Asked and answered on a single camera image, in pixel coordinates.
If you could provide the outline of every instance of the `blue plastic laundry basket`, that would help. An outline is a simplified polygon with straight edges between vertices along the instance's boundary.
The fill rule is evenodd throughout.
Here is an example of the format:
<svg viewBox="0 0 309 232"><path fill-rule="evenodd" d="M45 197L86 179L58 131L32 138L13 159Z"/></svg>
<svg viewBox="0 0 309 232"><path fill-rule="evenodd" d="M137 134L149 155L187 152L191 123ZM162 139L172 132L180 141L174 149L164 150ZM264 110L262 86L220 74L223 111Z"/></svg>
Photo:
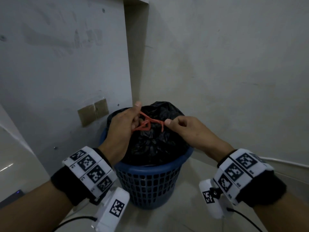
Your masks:
<svg viewBox="0 0 309 232"><path fill-rule="evenodd" d="M103 131L100 144L107 135ZM143 167L119 162L114 166L120 183L130 193L131 202L142 209L155 209L165 204L171 197L182 164L191 156L193 148L168 164Z"/></svg>

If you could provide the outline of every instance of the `black garbage bag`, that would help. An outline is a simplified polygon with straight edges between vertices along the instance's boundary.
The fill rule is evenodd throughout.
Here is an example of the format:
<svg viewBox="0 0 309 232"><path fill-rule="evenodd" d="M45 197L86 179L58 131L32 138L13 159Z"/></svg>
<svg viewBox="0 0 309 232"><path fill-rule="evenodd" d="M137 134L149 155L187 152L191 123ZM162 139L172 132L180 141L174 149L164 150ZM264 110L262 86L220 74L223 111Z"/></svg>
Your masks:
<svg viewBox="0 0 309 232"><path fill-rule="evenodd" d="M108 116L107 131L112 118L126 109L120 109ZM169 102L155 102L150 106L143 106L141 111L150 118L161 121L173 120L177 116L183 115L178 108ZM164 131L161 132L161 127L159 123L151 123L149 131L134 131L122 162L135 166L156 166L167 164L184 155L189 145L182 137L166 126L164 126Z"/></svg>

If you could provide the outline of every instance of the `right hand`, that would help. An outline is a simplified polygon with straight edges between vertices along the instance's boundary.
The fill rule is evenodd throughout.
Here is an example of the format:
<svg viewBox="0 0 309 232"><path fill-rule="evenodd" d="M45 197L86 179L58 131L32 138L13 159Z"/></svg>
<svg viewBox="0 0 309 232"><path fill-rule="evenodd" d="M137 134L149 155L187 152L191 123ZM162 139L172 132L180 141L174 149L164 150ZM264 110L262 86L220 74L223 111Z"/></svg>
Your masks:
<svg viewBox="0 0 309 232"><path fill-rule="evenodd" d="M218 138L196 117L178 116L174 120L165 120L164 124L178 133L189 145L202 150L217 162L234 150L230 144Z"/></svg>

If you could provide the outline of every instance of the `white cable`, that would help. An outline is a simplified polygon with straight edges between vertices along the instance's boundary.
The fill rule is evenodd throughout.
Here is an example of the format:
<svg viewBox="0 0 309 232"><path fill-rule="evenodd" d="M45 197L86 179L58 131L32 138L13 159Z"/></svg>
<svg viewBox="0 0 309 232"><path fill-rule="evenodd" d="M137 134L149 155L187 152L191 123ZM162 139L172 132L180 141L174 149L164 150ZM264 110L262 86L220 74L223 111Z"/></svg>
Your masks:
<svg viewBox="0 0 309 232"><path fill-rule="evenodd" d="M295 163L295 162L291 162L291 161L287 161L287 160L279 160L279 159L269 158L269 157L260 157L260 158L262 160L275 161L275 162L279 162L279 163L290 164L290 165L309 169L309 165L305 165L305 164L299 164L299 163Z"/></svg>

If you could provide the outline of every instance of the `red drawstring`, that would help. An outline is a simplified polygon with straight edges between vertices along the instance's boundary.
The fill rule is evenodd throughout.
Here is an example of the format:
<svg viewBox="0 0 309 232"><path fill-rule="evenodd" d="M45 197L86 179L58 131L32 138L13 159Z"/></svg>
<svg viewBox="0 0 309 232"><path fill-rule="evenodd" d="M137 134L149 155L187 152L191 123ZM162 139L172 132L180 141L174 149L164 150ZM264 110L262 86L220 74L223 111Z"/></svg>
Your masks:
<svg viewBox="0 0 309 232"><path fill-rule="evenodd" d="M161 124L162 128L161 128L161 132L163 132L163 125L164 122L160 121L160 120L155 120L155 119L151 119L149 116L147 116L146 114L144 114L143 112L139 112L141 115L145 116L145 120L141 123L141 125L135 129L132 130L132 132L140 130L140 131L149 131L151 124L150 122L154 122L154 123L159 123Z"/></svg>

